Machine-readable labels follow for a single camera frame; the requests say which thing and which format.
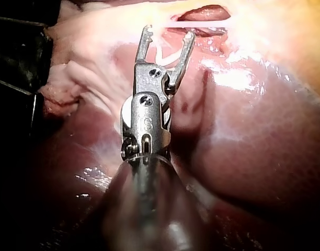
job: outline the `metal jaw tip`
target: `metal jaw tip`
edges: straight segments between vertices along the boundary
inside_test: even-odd
[[[163,66],[160,66],[154,63],[147,63],[145,61],[148,48],[150,46],[150,43],[152,42],[152,36],[153,36],[152,25],[145,26],[140,38],[140,43],[139,43],[136,58],[135,58],[134,90],[136,91],[136,93],[138,91],[140,92],[146,91],[144,88],[143,89],[138,88],[138,85],[145,84],[144,78],[143,78],[144,81],[140,81],[140,82],[138,81],[138,80],[141,80],[139,78],[139,74],[141,74],[141,72],[138,71],[138,68],[139,68],[139,65],[145,66],[145,64],[147,64],[149,66],[148,67],[149,71],[147,72],[143,71],[143,74],[145,74],[147,78],[149,77],[151,78],[150,81],[147,81],[147,83],[154,84],[155,79],[157,79],[156,81],[158,82],[158,84],[161,84],[161,89],[162,89],[161,92],[163,92],[164,90],[165,95],[167,96],[166,99],[168,99],[168,96],[172,96],[176,94],[181,84],[181,81],[183,79],[183,76],[186,72],[186,69],[189,63],[189,59],[193,50],[193,45],[194,45],[196,36],[194,33],[188,32],[183,38],[184,45],[182,48],[182,52],[179,57],[178,64],[175,66],[173,71],[169,71],[165,69]],[[162,104],[164,104],[163,95],[160,95],[159,97],[161,98]]]

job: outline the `screw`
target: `screw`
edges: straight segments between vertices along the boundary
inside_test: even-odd
[[[158,78],[161,76],[161,71],[159,69],[152,69],[150,70],[150,76],[152,78]]]
[[[142,106],[150,106],[153,103],[152,98],[150,96],[143,96],[140,99],[140,104]]]

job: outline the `reddish-brown tissue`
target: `reddish-brown tissue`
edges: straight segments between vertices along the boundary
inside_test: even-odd
[[[177,18],[177,21],[221,21],[230,18],[231,15],[220,5],[207,5],[198,9],[190,10]],[[176,31],[192,31],[197,37],[222,36],[226,29],[222,27],[208,28],[178,28]]]

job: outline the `moist tissue surface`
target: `moist tissue surface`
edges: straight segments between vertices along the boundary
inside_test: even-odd
[[[215,247],[289,250],[294,236],[315,245],[320,1],[76,4],[62,1],[48,30],[54,52],[44,112],[64,124],[31,161],[38,168],[30,182],[50,211],[43,246],[58,247],[87,217],[121,164],[120,109],[132,94],[143,27],[154,28],[146,59],[172,67],[184,36],[169,29],[173,17],[214,4],[231,16],[222,21],[227,34],[196,39],[171,104],[175,167],[200,201]]]

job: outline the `yellow fat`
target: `yellow fat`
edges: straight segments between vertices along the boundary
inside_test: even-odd
[[[173,15],[221,5],[236,20],[228,42],[285,66],[320,95],[320,0],[186,0],[150,3],[156,33]]]

